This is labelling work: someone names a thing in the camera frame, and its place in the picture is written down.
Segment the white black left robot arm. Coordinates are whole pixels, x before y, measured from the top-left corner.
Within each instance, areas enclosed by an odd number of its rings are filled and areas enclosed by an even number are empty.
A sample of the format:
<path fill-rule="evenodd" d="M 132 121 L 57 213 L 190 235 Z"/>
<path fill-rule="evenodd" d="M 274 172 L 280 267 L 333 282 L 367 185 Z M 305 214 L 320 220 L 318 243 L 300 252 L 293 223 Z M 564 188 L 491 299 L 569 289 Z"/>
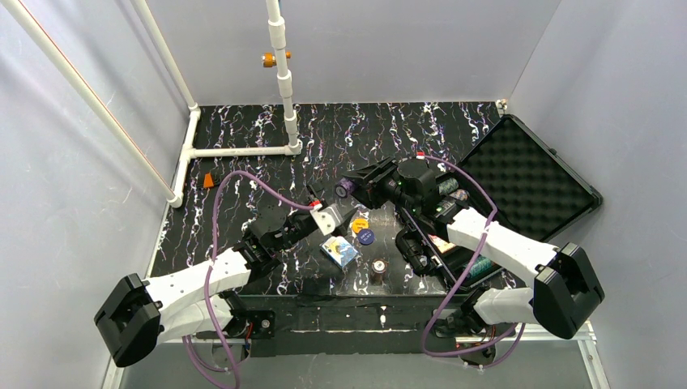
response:
<path fill-rule="evenodd" d="M 96 312 L 94 323 L 118 367 L 133 365 L 158 344 L 197 332 L 225 330 L 246 312 L 225 292 L 268 275 L 277 255 L 316 231 L 332 234 L 344 220 L 335 204 L 318 198 L 305 210 L 261 209 L 241 240 L 216 259 L 166 276 L 122 277 Z"/>

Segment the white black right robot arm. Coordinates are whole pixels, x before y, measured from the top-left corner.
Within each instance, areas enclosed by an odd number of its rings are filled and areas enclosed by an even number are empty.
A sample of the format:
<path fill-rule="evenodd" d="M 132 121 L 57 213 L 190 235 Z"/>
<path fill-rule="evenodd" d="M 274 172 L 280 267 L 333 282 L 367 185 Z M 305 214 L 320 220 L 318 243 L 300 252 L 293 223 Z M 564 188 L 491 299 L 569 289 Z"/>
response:
<path fill-rule="evenodd" d="M 481 289 L 452 315 L 448 327 L 476 333 L 501 323 L 539 324 L 549 333 L 571 339 L 604 300 L 605 294 L 585 250 L 538 242 L 495 220 L 489 199 L 487 216 L 454 196 L 459 181 L 438 175 L 418 155 L 400 162 L 386 158 L 347 172 L 336 184 L 340 198 L 352 196 L 368 209 L 387 202 L 407 213 L 419 239 L 436 236 L 471 251 L 472 257 L 450 291 L 455 294 L 474 262 L 483 256 L 524 282 L 517 289 Z"/>

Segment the purple 500 poker chip stack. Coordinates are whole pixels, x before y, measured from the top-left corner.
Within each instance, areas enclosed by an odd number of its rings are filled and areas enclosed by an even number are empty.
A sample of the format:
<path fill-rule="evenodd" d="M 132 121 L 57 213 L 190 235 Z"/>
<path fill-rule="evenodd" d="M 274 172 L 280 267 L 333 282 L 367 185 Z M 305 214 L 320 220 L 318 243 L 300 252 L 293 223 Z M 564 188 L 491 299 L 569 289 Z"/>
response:
<path fill-rule="evenodd" d="M 335 194 L 341 199 L 346 199 L 356 188 L 357 184 L 355 182 L 344 177 L 335 184 Z"/>

